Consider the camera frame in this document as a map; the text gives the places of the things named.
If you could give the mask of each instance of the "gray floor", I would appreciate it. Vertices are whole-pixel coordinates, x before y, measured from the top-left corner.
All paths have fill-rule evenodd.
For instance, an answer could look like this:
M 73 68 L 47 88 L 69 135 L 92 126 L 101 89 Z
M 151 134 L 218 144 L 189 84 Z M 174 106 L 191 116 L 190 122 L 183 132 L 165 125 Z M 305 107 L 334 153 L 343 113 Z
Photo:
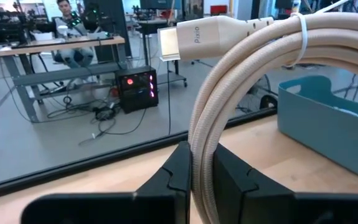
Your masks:
M 144 64 L 140 40 L 136 36 L 131 38 L 134 57 L 132 66 L 134 67 Z M 150 42 L 151 55 L 157 56 L 156 37 L 152 37 Z M 44 56 L 44 58 L 49 70 L 65 68 L 64 65 L 54 65 L 48 55 Z M 210 65 L 214 65 L 217 61 L 218 58 L 203 60 L 203 62 Z M 38 60 L 34 60 L 34 63 L 38 72 L 43 71 Z M 159 74 L 166 72 L 166 64 L 161 63 L 158 58 L 152 59 L 152 66 L 158 69 Z M 180 73 L 187 78 L 189 86 L 184 88 L 182 82 L 171 84 L 172 134 L 187 130 L 197 92 L 209 71 L 208 66 L 199 63 L 191 65 L 190 62 L 180 62 Z M 7 82 L 12 86 L 6 68 L 4 68 L 4 73 L 7 76 Z M 347 87 L 352 78 L 351 73 L 331 67 L 319 67 L 311 70 L 297 68 L 295 71 L 278 69 L 270 72 L 268 76 L 272 90 L 277 92 L 280 82 L 311 74 L 329 77 L 332 81 L 333 90 Z M 90 123 L 93 118 L 92 114 L 85 114 L 78 118 L 53 123 L 31 124 L 21 117 L 12 97 L 8 93 L 9 89 L 2 79 L 0 68 L 0 181 L 104 152 L 119 150 L 123 147 L 161 138 L 168 134 L 167 85 L 159 86 L 158 107 L 147 109 L 141 125 L 135 132 L 121 136 L 104 136 L 83 146 L 78 145 L 80 141 L 88 139 L 92 136 L 92 133 L 96 134 L 98 132 L 97 125 Z M 354 90 L 349 92 L 349 96 L 352 97 L 352 94 L 354 94 Z M 19 110 L 26 115 L 16 91 L 12 95 Z M 102 98 L 105 95 L 106 90 L 94 93 L 88 91 L 74 94 L 73 98 L 74 103 L 84 103 L 94 97 Z M 57 102 L 61 103 L 62 99 L 49 99 L 45 100 L 44 106 L 36 105 L 38 116 L 44 119 L 47 113 L 61 109 L 62 107 Z M 111 132 L 122 133 L 132 130 L 140 122 L 142 114 L 143 111 L 136 111 L 130 114 L 120 113 L 116 117 L 116 125 Z

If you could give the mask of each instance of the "white zip tie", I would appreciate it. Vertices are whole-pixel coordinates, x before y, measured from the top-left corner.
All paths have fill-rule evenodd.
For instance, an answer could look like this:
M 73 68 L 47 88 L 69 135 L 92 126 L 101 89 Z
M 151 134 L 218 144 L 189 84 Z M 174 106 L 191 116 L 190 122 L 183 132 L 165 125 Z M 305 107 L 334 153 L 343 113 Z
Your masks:
M 294 13 L 291 13 L 291 17 L 293 17 L 293 16 L 298 16 L 301 21 L 302 48 L 301 48 L 301 51 L 299 52 L 298 58 L 291 65 L 286 65 L 286 67 L 288 67 L 288 68 L 294 67 L 302 59 L 302 57 L 306 51 L 306 48 L 308 46 L 308 27 L 306 25 L 306 19 L 304 18 L 304 15 L 302 15 L 298 12 L 294 12 Z

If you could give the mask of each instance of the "cable connector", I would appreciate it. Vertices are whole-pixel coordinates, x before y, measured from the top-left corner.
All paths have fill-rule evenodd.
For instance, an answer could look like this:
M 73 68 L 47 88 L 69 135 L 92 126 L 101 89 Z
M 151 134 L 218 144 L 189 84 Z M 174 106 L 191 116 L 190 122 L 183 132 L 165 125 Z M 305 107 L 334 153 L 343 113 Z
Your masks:
M 162 61 L 218 57 L 254 32 L 272 24 L 273 18 L 240 21 L 214 16 L 158 30 Z

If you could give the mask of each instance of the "man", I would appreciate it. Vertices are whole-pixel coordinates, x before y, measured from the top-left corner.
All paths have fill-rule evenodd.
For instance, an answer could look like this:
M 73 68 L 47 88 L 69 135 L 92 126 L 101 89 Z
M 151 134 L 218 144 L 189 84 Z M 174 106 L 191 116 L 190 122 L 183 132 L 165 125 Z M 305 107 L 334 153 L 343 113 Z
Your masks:
M 54 19 L 53 23 L 47 25 L 40 25 L 37 28 L 42 32 L 54 32 L 57 37 L 63 37 L 57 31 L 59 26 L 68 26 L 72 18 L 72 8 L 69 3 L 69 0 L 57 0 L 59 9 L 62 12 L 62 17 L 57 17 Z M 75 25 L 68 26 L 67 34 L 68 36 L 80 37 L 87 35 L 87 29 L 95 30 L 97 25 L 91 22 L 81 22 Z M 81 61 L 75 61 L 74 55 L 81 54 L 83 59 Z M 93 50 L 89 47 L 77 48 L 77 49 L 62 49 L 58 50 L 57 54 L 61 55 L 62 60 L 70 68 L 79 68 L 87 67 L 93 60 Z

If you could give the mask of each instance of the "teal storage bin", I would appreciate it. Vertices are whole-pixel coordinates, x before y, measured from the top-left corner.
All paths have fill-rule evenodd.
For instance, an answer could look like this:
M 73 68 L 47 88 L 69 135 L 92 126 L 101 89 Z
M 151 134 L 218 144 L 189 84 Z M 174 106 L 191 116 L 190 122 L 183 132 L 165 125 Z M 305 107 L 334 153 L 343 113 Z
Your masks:
M 290 93 L 295 86 L 300 91 Z M 278 98 L 282 133 L 358 174 L 358 116 L 349 114 L 358 114 L 358 103 L 332 94 L 323 76 L 280 83 Z

